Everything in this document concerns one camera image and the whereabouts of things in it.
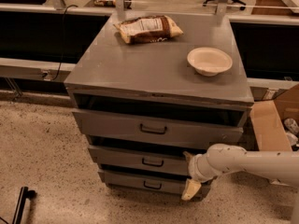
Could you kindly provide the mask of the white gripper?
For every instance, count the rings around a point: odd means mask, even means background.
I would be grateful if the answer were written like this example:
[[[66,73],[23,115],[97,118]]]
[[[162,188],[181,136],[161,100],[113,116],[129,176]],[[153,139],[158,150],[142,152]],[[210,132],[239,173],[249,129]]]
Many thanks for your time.
[[[188,151],[184,151],[183,155],[188,163],[188,171],[192,179],[188,178],[186,180],[181,199],[183,201],[189,201],[202,187],[201,183],[213,179],[215,173],[207,161],[206,154],[193,155]]]

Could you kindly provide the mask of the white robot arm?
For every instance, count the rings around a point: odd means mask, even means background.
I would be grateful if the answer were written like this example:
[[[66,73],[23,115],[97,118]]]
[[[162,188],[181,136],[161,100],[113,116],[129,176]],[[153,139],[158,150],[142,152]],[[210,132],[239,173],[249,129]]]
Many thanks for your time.
[[[280,184],[299,187],[298,151],[248,151],[225,144],[212,145],[205,154],[183,152],[190,178],[181,199],[191,200],[202,184],[221,175],[246,172]]]

